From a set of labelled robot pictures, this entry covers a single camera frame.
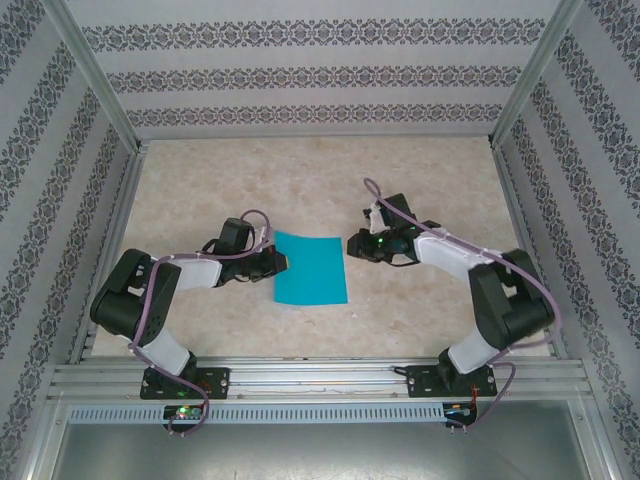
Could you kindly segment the turquoise cloth sheet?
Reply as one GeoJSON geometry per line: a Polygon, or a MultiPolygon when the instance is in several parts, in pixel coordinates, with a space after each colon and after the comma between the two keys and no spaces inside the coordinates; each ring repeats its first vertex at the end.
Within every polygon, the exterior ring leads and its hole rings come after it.
{"type": "Polygon", "coordinates": [[[287,269],[275,276],[274,301],[292,306],[347,304],[349,301],[342,240],[275,233],[276,250],[287,269]]]}

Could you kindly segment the steel sheet panel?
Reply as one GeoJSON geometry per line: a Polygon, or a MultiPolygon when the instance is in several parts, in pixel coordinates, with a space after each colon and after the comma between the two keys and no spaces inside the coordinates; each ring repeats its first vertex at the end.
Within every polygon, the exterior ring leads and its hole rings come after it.
{"type": "Polygon", "coordinates": [[[456,435],[436,425],[73,425],[52,480],[591,480],[568,436],[456,435]]]}

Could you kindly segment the aluminium table side rail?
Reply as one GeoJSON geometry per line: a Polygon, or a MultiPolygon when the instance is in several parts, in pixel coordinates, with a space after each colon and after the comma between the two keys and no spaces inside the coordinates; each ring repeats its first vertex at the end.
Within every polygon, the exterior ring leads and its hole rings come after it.
{"type": "MultiPolygon", "coordinates": [[[[509,168],[505,163],[504,156],[500,149],[493,145],[490,145],[490,147],[518,245],[521,249],[530,254],[535,273],[538,275],[542,285],[548,289],[546,277],[540,268],[538,258],[536,256],[536,247],[532,243],[529,231],[527,230],[526,214],[521,209],[518,192],[510,176],[509,168]]],[[[548,327],[545,330],[545,338],[547,339],[545,346],[553,358],[557,360],[567,360],[570,358],[570,355],[567,353],[564,345],[562,326],[557,327],[556,324],[553,324],[552,327],[548,327]]]]}
{"type": "Polygon", "coordinates": [[[137,147],[137,150],[132,153],[126,169],[122,173],[95,274],[92,277],[90,289],[86,295],[84,306],[81,309],[80,322],[72,338],[71,349],[68,352],[66,360],[68,364],[78,364],[83,359],[87,340],[95,334],[97,329],[90,319],[90,307],[119,258],[119,252],[149,146],[149,140],[142,141],[137,147]]]}

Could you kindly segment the wide aluminium mounting rail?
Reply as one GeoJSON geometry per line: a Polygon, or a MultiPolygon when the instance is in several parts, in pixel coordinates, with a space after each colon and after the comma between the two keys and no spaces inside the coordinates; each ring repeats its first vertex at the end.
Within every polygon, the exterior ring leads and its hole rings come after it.
{"type": "MultiPolygon", "coordinates": [[[[574,400],[594,397],[580,360],[524,356],[508,359],[516,375],[505,401],[574,400]]],[[[251,358],[204,357],[204,367],[230,370],[231,403],[350,403],[406,399],[396,367],[430,365],[429,358],[251,358]]],[[[144,365],[131,357],[95,357],[58,365],[46,390],[50,401],[66,403],[138,402],[144,365]]]]}

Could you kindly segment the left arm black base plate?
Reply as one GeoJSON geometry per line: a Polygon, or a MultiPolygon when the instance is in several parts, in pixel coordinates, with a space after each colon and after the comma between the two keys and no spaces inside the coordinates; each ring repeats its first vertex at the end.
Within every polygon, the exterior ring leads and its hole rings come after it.
{"type": "MultiPolygon", "coordinates": [[[[228,368],[197,367],[189,381],[203,390],[209,399],[224,400],[230,385],[228,368]]],[[[192,387],[177,382],[152,368],[144,371],[139,396],[143,400],[202,400],[203,395],[192,387]]]]}

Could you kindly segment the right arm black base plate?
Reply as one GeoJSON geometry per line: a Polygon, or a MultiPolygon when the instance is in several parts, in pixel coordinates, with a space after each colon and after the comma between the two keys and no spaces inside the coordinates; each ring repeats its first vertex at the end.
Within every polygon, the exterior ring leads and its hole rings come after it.
{"type": "Polygon", "coordinates": [[[435,365],[411,365],[405,368],[407,390],[410,398],[462,398],[495,397],[498,393],[494,371],[482,366],[468,374],[453,370],[452,377],[445,380],[435,365]]]}

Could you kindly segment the aluminium frame post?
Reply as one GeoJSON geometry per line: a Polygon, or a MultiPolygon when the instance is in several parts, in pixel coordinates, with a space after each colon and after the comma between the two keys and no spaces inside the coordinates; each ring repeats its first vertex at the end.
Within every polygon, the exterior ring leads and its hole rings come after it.
{"type": "Polygon", "coordinates": [[[489,142],[493,150],[499,147],[508,135],[583,1],[559,0],[494,129],[489,134],[489,142]]]}
{"type": "Polygon", "coordinates": [[[146,153],[149,142],[136,134],[106,73],[100,66],[66,0],[40,0],[47,16],[65,42],[82,75],[104,109],[128,152],[146,153]]]}

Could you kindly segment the aluminium lower frame strut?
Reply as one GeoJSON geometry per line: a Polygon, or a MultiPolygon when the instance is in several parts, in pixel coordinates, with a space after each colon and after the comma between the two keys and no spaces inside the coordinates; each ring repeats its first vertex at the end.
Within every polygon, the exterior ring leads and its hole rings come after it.
{"type": "Polygon", "coordinates": [[[18,480],[51,480],[69,418],[64,397],[48,399],[42,409],[18,480]]]}
{"type": "Polygon", "coordinates": [[[567,402],[574,429],[591,480],[623,480],[611,442],[594,400],[567,402]]]}

